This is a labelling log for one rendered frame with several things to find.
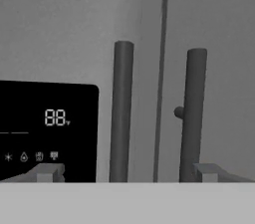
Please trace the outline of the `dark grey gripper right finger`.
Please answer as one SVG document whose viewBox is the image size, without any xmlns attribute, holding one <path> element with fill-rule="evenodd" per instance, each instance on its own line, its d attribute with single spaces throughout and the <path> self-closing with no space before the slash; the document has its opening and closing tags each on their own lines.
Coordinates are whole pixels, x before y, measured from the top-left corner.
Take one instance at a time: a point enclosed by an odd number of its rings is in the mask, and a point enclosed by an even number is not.
<svg viewBox="0 0 255 224">
<path fill-rule="evenodd" d="M 255 183 L 255 180 L 231 174 L 215 163 L 194 163 L 197 182 Z"/>
</svg>

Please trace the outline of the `grey fridge door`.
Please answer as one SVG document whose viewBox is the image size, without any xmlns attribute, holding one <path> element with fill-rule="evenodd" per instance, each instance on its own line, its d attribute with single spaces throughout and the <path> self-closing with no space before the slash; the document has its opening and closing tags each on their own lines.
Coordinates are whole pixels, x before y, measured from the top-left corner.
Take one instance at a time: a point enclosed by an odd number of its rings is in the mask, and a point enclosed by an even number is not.
<svg viewBox="0 0 255 224">
<path fill-rule="evenodd" d="M 158 179 L 178 179 L 186 53 L 208 52 L 200 160 L 255 179 L 255 0 L 168 0 Z"/>
</svg>

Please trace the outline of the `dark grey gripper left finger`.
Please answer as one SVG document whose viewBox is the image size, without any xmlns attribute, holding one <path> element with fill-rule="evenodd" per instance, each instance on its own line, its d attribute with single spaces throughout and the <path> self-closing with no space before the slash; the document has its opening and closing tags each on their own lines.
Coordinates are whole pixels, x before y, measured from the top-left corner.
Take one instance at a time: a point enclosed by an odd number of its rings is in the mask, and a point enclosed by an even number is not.
<svg viewBox="0 0 255 224">
<path fill-rule="evenodd" d="M 3 182 L 64 182 L 64 163 L 40 163 L 26 173 L 1 180 Z"/>
</svg>

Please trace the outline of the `grey freezer door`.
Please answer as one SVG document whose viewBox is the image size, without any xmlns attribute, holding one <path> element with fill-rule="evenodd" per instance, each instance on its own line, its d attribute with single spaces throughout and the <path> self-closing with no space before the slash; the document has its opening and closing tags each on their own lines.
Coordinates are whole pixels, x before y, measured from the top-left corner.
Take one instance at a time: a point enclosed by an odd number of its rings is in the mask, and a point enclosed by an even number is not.
<svg viewBox="0 0 255 224">
<path fill-rule="evenodd" d="M 128 179 L 153 180 L 161 2 L 0 0 L 0 79 L 99 87 L 99 182 L 109 179 L 116 41 L 134 44 Z"/>
</svg>

